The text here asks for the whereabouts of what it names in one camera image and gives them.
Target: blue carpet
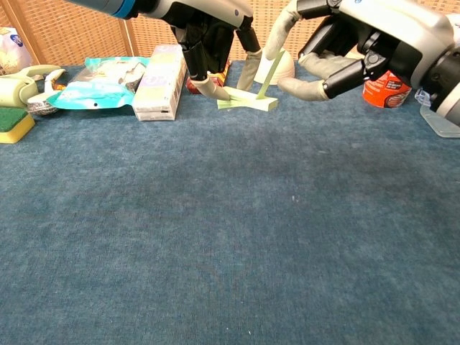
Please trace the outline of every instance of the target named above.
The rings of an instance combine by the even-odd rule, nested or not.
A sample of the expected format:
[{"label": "blue carpet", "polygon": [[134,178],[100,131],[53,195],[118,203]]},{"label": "blue carpet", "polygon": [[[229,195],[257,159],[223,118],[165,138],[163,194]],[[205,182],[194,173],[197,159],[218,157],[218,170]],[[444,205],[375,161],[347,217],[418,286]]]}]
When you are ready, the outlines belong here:
[{"label": "blue carpet", "polygon": [[360,90],[37,118],[0,146],[0,344],[459,344],[460,141]]}]

